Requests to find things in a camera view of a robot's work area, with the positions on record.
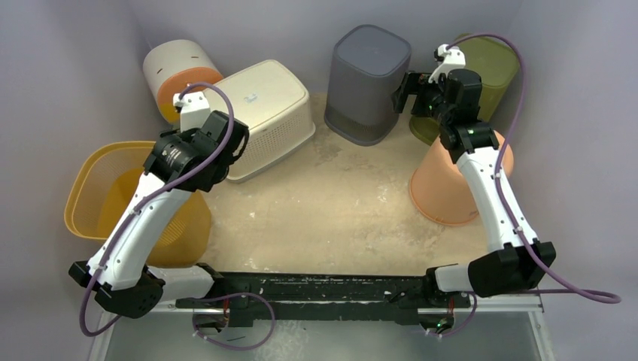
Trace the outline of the white plastic basket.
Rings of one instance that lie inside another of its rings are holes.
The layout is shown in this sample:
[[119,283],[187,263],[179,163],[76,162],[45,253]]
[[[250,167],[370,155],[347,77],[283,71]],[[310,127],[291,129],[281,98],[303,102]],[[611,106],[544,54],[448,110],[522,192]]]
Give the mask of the white plastic basket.
[[216,83],[232,103],[235,118],[249,128],[242,157],[227,179],[246,181],[271,168],[314,135],[309,91],[279,61],[268,59]]

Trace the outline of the green plastic basket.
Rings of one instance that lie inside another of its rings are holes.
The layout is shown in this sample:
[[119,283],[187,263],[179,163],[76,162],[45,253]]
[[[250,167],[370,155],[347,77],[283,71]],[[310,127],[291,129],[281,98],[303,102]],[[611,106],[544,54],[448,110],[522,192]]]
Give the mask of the green plastic basket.
[[518,59],[510,47],[489,37],[465,40],[458,47],[464,53],[466,68],[482,78],[478,118],[489,122],[518,72]]

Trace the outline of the orange plastic basin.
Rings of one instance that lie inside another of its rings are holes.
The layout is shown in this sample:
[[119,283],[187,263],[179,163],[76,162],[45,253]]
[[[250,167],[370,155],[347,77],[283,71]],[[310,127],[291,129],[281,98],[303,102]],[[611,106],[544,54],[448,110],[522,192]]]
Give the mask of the orange plastic basin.
[[465,177],[439,138],[412,175],[409,193],[426,218],[445,226],[461,226],[479,215]]

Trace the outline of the grey plastic basket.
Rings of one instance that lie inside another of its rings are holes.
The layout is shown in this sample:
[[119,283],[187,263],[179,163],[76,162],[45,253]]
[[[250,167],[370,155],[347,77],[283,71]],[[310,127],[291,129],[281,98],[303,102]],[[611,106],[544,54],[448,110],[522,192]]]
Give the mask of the grey plastic basket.
[[360,146],[382,141],[399,114],[392,95],[412,56],[408,41],[379,26],[357,26],[333,48],[324,122]]

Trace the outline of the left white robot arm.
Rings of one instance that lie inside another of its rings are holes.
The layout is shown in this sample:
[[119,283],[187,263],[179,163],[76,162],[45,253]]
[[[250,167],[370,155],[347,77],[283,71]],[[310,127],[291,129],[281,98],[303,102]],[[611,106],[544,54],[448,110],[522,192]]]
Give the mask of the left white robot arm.
[[117,227],[91,259],[74,262],[69,275],[94,291],[104,310],[122,317],[142,317],[159,302],[174,299],[218,306],[224,287],[211,267],[158,268],[148,266],[147,258],[186,200],[226,178],[248,139],[248,127],[221,111],[210,113],[200,128],[162,133]]

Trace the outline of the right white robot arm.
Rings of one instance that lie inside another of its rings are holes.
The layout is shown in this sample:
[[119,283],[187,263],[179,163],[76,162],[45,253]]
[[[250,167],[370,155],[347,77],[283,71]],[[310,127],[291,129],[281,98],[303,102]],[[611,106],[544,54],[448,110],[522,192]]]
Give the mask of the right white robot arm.
[[488,253],[467,264],[429,268],[422,295],[440,306],[453,293],[480,297],[526,293],[537,287],[556,258],[554,245],[537,238],[501,169],[500,143],[489,123],[478,118],[482,80],[455,69],[428,81],[428,73],[408,71],[391,96],[395,112],[414,95],[411,113],[439,124],[439,139],[463,175],[485,227]]

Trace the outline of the yellow plastic basket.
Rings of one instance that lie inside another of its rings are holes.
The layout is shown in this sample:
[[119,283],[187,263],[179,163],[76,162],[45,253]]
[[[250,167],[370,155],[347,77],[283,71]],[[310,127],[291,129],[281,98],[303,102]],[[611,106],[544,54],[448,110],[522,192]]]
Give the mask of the yellow plastic basket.
[[[74,235],[105,243],[131,201],[152,141],[108,144],[83,164],[65,206],[64,221]],[[212,215],[200,191],[192,194],[164,229],[147,264],[179,268],[205,253]]]

